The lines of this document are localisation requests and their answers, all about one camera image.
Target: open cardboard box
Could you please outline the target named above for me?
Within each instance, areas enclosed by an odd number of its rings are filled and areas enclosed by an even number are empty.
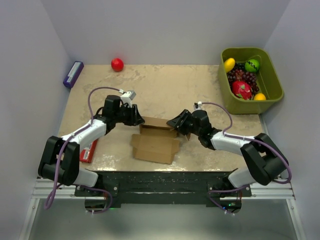
[[[139,125],[140,134],[133,134],[131,145],[136,159],[171,164],[180,150],[177,131],[167,125],[166,119],[146,117]]]

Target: green bin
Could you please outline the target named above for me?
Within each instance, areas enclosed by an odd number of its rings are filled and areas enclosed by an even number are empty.
[[[231,114],[261,114],[283,98],[284,91],[277,73],[269,55],[264,50],[257,47],[232,47],[225,49],[220,58],[218,80],[224,106]],[[260,69],[256,73],[257,85],[260,88],[260,93],[265,95],[266,100],[244,100],[237,98],[231,92],[224,67],[224,62],[229,58],[234,58],[236,63],[245,63],[249,59],[259,61]]]

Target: wooden tabletop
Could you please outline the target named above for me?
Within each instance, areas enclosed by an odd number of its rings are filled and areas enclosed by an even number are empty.
[[[89,121],[88,94],[102,86],[134,90],[133,103],[146,117],[172,119],[184,109],[192,111],[198,101],[223,104],[217,72],[217,65],[126,65],[121,72],[114,72],[110,65],[85,65],[70,92],[59,136]],[[93,112],[104,105],[107,95],[119,94],[96,91],[91,96]],[[204,105],[204,109],[213,127],[223,129],[230,124],[222,109],[212,105]],[[255,136],[263,131],[258,115],[233,115],[232,119],[229,133]],[[92,163],[80,166],[93,171],[232,171],[246,165],[241,156],[204,148],[195,135],[190,141],[180,138],[180,151],[170,165],[134,159],[130,141],[137,133],[138,127],[117,124],[99,139]]]

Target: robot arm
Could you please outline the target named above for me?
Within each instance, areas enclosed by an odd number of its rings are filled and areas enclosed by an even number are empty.
[[[231,172],[219,185],[215,186],[215,189],[232,190],[255,182],[266,186],[286,170],[286,166],[277,155],[254,141],[258,140],[272,147],[288,163],[267,134],[240,136],[223,132],[212,127],[207,112],[202,110],[197,103],[194,108],[192,113],[185,109],[167,124],[183,135],[190,133],[197,135],[205,148],[228,151],[243,156],[247,165],[247,167]]]
[[[64,149],[63,160],[59,166],[58,182],[70,185],[94,187],[98,174],[79,167],[80,152],[94,140],[108,134],[117,123],[137,126],[145,121],[138,112],[136,104],[132,104],[136,96],[134,91],[127,91],[122,96],[108,95],[101,107],[102,113],[97,114],[86,125],[62,137],[50,137],[44,147],[38,174],[54,180],[57,166],[57,155],[63,144],[70,138]]]

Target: yellow lemon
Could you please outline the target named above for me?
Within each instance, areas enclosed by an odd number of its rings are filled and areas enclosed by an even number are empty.
[[[225,72],[226,73],[230,72],[234,68],[235,64],[236,64],[236,61],[233,58],[229,58],[225,60],[224,62]]]
[[[266,99],[266,96],[263,93],[258,93],[257,95],[254,96],[253,100],[264,101],[264,100],[267,100],[267,99]]]

